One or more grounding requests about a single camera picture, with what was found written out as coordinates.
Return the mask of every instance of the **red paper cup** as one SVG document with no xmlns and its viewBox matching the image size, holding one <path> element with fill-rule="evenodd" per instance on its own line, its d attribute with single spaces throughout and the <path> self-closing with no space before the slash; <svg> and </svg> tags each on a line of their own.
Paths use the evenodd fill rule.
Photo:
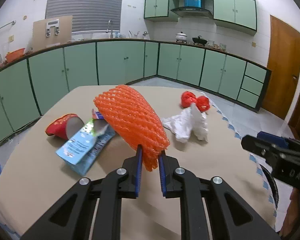
<svg viewBox="0 0 300 240">
<path fill-rule="evenodd" d="M 66 114 L 48 125 L 45 132 L 48 136 L 58 136 L 69 140 L 84 126 L 84 122 L 76 114 Z"/>
</svg>

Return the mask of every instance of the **beige tabletop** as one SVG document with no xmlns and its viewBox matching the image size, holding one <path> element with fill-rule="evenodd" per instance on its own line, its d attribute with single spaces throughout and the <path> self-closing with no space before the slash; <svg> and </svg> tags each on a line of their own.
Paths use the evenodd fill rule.
<svg viewBox="0 0 300 240">
<path fill-rule="evenodd" d="M 78 87 L 53 106 L 16 146 L 0 176 L 0 222 L 22 235 L 79 179 L 55 153 L 64 140 L 48 137 L 45 128 L 55 119 L 75 113 L 86 123 L 95 108 L 93 99 L 114 86 Z M 179 114 L 177 88 L 134 86 L 149 102 L 159 117 Z M 191 90 L 195 95 L 201 94 Z M 183 144 L 166 130 L 171 142 L 166 154 L 178 159 L 181 167 L 196 176 L 211 179 L 222 177 L 271 226 L 274 225 L 274 204 L 257 164 L 242 149 L 240 139 L 228 128 L 228 122 L 215 107 L 207 116 L 208 143 L 195 136 Z M 122 166 L 123 160 L 135 155 L 134 150 L 116 135 L 101 152 L 86 174 L 100 179 Z M 180 203 L 162 197 L 159 169 L 143 169 L 141 191 L 136 200 L 122 200 L 121 239 L 180 239 Z"/>
</svg>

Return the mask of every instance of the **window blind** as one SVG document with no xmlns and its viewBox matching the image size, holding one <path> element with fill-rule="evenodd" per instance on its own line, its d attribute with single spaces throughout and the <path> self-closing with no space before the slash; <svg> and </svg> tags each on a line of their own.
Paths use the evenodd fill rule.
<svg viewBox="0 0 300 240">
<path fill-rule="evenodd" d="M 122 0 L 48 0 L 46 19 L 72 15 L 72 32 L 103 31 L 108 21 L 120 30 Z"/>
</svg>

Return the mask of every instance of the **white floor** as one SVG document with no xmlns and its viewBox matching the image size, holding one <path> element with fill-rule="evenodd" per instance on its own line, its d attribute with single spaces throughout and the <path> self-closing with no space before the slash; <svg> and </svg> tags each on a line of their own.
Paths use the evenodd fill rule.
<svg viewBox="0 0 300 240">
<path fill-rule="evenodd" d="M 185 90 L 194 89 L 192 87 L 161 78 L 148 79 L 138 82 L 134 85 L 175 87 L 184 88 Z M 268 111 L 260 109 L 259 113 L 255 113 L 218 96 L 209 93 L 205 94 L 219 107 L 221 112 L 223 112 L 223 114 L 230 120 L 242 137 L 246 134 L 256 136 L 259 131 L 265 131 L 274 135 L 293 138 L 293 134 L 287 123 Z M 14 147 L 22 140 L 28 131 L 29 129 L 16 135 L 13 139 L 9 140 L 0 147 L 0 164 L 2 168 L 6 164 Z M 258 160 L 261 165 L 265 166 L 269 171 L 271 171 L 271 167 L 265 163 L 264 159 L 258 158 Z M 279 190 L 279 204 L 276 220 L 276 230 L 278 231 L 282 226 L 287 208 L 290 203 L 289 197 L 292 187 L 278 180 L 276 180 L 276 182 Z"/>
</svg>

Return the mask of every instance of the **range hood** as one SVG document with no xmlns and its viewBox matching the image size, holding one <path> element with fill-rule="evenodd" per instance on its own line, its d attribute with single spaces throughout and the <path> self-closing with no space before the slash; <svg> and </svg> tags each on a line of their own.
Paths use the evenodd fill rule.
<svg viewBox="0 0 300 240">
<path fill-rule="evenodd" d="M 172 9 L 171 11 L 178 14 L 180 17 L 205 17 L 213 19 L 213 15 L 209 10 L 199 7 L 179 7 Z"/>
</svg>

